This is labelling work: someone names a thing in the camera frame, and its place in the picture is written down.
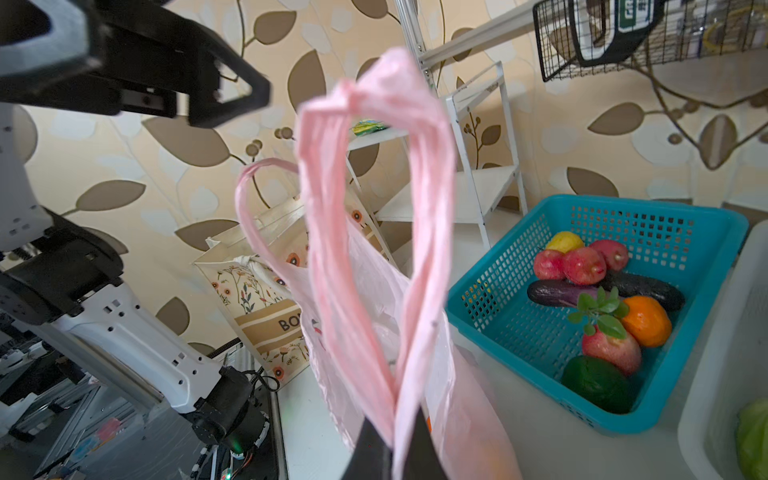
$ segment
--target red apple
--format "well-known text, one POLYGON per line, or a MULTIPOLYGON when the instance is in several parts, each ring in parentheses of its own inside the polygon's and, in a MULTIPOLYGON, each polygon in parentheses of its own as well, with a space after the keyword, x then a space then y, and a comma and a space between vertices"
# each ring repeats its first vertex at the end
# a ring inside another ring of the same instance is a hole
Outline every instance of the red apple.
POLYGON ((613 240, 598 240, 590 248, 594 248, 603 255, 605 263, 611 270, 619 271, 627 266, 629 262, 629 253, 627 248, 621 243, 613 240))
POLYGON ((565 254, 565 276, 577 285, 594 285, 605 278, 605 259, 597 250, 582 247, 565 254))
POLYGON ((540 280, 563 280, 565 255, 557 250, 544 250, 533 259, 533 273, 540 280))
POLYGON ((597 327, 594 335, 581 338, 581 352, 587 356, 613 363, 625 376, 630 376, 640 369, 640 345, 632 335, 619 340, 602 333, 597 327))

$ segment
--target eggplant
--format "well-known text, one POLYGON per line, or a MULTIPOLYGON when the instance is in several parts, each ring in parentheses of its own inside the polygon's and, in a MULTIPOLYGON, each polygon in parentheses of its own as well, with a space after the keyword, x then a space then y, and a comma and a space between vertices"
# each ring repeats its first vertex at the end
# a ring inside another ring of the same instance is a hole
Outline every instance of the eggplant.
POLYGON ((574 285, 565 280, 536 280, 528 285, 528 298, 533 303, 544 306, 575 308, 582 293, 589 293, 597 299, 598 288, 592 285, 574 285))
POLYGON ((609 270, 598 286, 602 286, 606 292, 617 287, 619 295, 624 298, 649 296, 656 299, 667 312, 677 312, 685 305, 685 296, 681 291, 667 282, 649 276, 609 270))

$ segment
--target pink plastic bag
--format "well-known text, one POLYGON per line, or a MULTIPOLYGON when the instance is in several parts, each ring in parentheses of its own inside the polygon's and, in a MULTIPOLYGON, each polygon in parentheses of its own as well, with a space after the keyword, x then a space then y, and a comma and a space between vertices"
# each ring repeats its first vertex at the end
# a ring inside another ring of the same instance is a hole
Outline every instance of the pink plastic bag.
POLYGON ((402 48, 385 53, 359 83, 302 105, 296 156, 310 233, 309 268, 280 262, 250 221, 246 188, 267 159, 244 171, 237 215, 260 262, 301 306, 310 365, 350 449, 367 417, 393 450, 399 480, 415 413, 425 407, 435 451, 449 478, 520 478, 491 403, 450 338, 445 302, 451 261, 454 139, 440 102, 402 48), (353 117, 376 118, 410 135, 413 276, 392 267, 343 208, 346 146, 353 117))

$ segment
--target teal plastic basket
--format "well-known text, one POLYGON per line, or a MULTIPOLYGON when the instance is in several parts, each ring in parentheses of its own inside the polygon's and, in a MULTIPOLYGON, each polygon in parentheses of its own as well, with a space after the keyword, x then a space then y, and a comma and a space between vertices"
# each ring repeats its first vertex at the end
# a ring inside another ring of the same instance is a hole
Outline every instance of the teal plastic basket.
POLYGON ((489 355, 604 434, 642 432, 656 424, 677 382, 747 229, 743 215, 716 208, 649 200, 557 195, 525 216, 449 292, 450 322, 489 355), (622 242, 626 271, 675 285, 685 307, 670 314, 673 332, 661 348, 643 349, 635 395, 626 415, 609 413, 560 384, 568 361, 581 355, 582 326, 568 308, 528 299, 533 259, 557 232, 588 245, 622 242))

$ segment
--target orange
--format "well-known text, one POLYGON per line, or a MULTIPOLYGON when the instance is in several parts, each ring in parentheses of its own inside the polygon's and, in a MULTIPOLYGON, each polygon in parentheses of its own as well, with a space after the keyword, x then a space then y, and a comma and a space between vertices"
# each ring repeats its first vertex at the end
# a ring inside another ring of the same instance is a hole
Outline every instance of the orange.
POLYGON ((624 299, 629 313, 622 325, 642 346, 662 346, 672 333, 672 322, 664 308, 649 296, 624 299))

